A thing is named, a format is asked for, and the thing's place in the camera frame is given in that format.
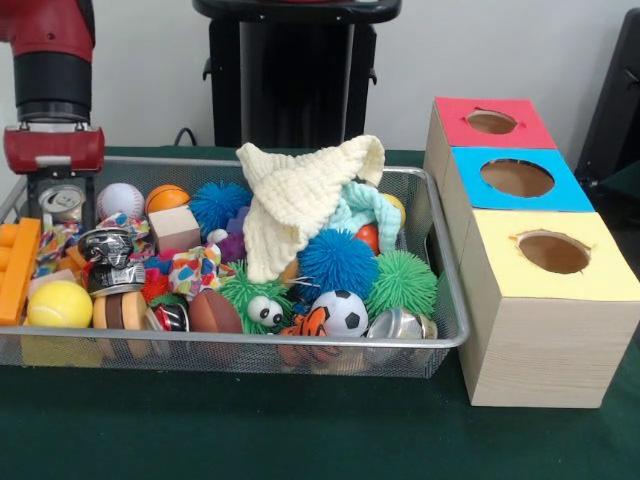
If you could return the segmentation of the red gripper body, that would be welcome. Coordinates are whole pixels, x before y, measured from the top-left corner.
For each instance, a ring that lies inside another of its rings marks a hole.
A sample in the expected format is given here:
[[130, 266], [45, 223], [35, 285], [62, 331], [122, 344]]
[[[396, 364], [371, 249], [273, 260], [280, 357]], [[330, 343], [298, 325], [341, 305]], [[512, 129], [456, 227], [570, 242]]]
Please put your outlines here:
[[9, 168], [31, 174], [53, 167], [98, 172], [105, 155], [105, 136], [87, 123], [22, 123], [6, 127], [3, 147]]

